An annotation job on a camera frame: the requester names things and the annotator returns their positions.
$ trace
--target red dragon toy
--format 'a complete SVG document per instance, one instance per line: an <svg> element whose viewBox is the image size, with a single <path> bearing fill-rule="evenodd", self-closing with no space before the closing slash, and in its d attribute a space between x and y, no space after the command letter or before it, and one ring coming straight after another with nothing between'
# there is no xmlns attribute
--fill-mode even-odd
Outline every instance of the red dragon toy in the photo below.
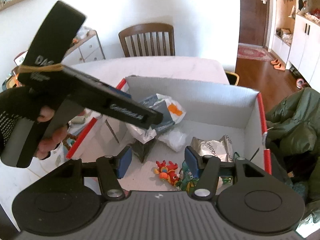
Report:
<svg viewBox="0 0 320 240"><path fill-rule="evenodd" d="M169 165L166 165L165 161L162 163L156 161L159 169L154 169L155 174L159 174L159 178L162 180L167 180L172 186L175 186L179 180L179 177L175 173L175 170L178 168L177 163L169 161Z"/></svg>

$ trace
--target table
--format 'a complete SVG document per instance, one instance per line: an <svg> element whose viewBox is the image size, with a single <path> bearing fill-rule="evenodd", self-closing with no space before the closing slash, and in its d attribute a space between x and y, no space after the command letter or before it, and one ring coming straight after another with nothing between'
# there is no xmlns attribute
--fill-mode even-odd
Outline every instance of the table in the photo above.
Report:
<svg viewBox="0 0 320 240"><path fill-rule="evenodd" d="M134 57L82 63L75 69L90 74L116 87L129 75L168 77L229 84L222 65L211 59L196 57ZM0 204L14 223L11 206L15 196L23 189L64 162L61 148L40 161L33 158L27 169L5 166L0 162Z"/></svg>

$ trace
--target orange slipper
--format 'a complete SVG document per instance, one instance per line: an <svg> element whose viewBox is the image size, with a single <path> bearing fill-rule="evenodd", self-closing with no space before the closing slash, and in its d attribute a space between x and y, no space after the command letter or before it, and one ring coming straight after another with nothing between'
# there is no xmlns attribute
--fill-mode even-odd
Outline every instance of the orange slipper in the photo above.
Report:
<svg viewBox="0 0 320 240"><path fill-rule="evenodd" d="M272 65L278 65L280 62L279 62L279 59L276 59L274 61L271 61L270 62Z"/></svg>
<svg viewBox="0 0 320 240"><path fill-rule="evenodd" d="M283 66L282 63L279 63L278 65L274 65L273 68L285 71L285 66Z"/></svg>

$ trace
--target human hand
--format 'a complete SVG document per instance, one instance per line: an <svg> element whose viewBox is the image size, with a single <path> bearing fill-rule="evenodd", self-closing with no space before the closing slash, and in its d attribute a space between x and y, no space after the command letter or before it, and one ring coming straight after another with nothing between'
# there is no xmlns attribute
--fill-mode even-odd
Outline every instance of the human hand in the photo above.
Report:
<svg viewBox="0 0 320 240"><path fill-rule="evenodd" d="M82 111L78 116L85 115L85 111ZM38 122L47 122L54 116L54 110L48 106L43 106L40 110L40 115L37 118ZM35 157L40 160L46 158L50 151L54 150L68 134L68 127L64 125L58 128L51 138L43 139L39 142Z"/></svg>

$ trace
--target door mat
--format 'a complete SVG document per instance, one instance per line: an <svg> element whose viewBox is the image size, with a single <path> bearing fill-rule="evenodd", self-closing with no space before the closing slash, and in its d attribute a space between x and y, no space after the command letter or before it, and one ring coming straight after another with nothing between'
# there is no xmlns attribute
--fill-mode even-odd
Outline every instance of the door mat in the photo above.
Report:
<svg viewBox="0 0 320 240"><path fill-rule="evenodd" d="M273 56L264 48L256 46L238 46L238 58L255 59L262 61L272 61Z"/></svg>

